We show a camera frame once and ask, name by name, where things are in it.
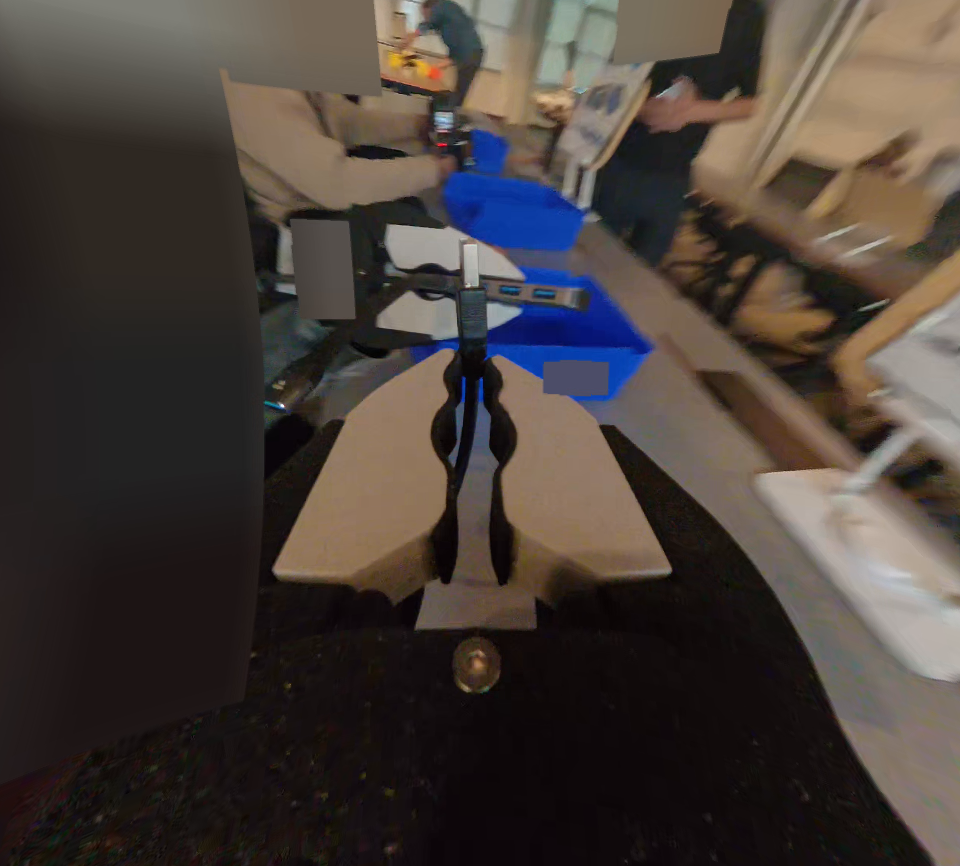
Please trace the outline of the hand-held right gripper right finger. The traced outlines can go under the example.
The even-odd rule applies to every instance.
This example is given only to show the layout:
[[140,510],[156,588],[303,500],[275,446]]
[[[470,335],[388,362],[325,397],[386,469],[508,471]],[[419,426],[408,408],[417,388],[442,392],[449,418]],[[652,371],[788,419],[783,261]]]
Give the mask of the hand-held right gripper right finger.
[[672,567],[597,420],[503,356],[486,362],[488,446],[496,461],[489,554],[500,586],[556,607]]

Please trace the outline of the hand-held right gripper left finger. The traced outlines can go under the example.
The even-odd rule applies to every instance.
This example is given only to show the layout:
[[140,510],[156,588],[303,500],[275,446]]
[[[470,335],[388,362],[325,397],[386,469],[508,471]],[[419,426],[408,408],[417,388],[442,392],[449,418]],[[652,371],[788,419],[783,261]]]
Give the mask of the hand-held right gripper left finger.
[[286,583],[347,586],[398,605],[450,576],[458,548],[449,462],[458,355],[442,349],[345,417],[272,566]]

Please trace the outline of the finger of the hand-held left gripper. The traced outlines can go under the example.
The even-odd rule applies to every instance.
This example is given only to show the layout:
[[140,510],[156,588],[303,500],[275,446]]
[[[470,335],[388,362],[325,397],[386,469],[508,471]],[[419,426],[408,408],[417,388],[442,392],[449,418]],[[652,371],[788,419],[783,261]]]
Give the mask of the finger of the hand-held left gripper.
[[[417,291],[403,291],[397,297],[373,300],[373,322],[381,332],[410,333],[432,341],[456,339],[460,333],[458,305],[456,294],[429,298]],[[489,298],[484,306],[488,335],[515,321],[523,312],[522,305]]]
[[[433,265],[446,271],[457,272],[461,265],[461,244],[474,242],[452,226],[416,227],[389,224],[383,238],[388,261],[392,267],[404,272],[425,272]],[[481,277],[525,281],[525,274],[506,253],[498,247],[477,240],[478,263]]]

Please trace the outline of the grey USB hub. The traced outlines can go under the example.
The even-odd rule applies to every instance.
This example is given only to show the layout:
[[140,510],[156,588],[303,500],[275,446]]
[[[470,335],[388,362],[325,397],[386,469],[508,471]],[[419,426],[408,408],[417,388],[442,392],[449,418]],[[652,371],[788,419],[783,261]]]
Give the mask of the grey USB hub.
[[[458,290],[466,287],[459,275],[444,271],[419,270],[401,273],[399,277],[409,280],[414,292],[428,297],[455,299]],[[584,311],[589,307],[592,297],[590,292],[580,285],[536,283],[505,278],[481,277],[479,287],[483,290],[487,302],[518,308],[543,306]]]

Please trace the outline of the yellow toy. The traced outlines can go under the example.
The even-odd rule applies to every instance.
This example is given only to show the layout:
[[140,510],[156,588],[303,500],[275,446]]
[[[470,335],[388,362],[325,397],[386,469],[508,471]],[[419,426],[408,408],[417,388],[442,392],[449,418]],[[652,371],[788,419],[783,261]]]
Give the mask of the yellow toy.
[[416,76],[421,80],[440,81],[445,68],[411,50],[388,47],[384,53],[384,71],[390,75]]

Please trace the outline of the poster board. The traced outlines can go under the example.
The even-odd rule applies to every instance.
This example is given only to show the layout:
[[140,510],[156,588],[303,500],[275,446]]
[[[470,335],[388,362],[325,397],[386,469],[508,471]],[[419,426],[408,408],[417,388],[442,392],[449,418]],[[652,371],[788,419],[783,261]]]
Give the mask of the poster board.
[[607,64],[578,98],[558,141],[561,156],[583,169],[610,158],[651,89],[653,61]]

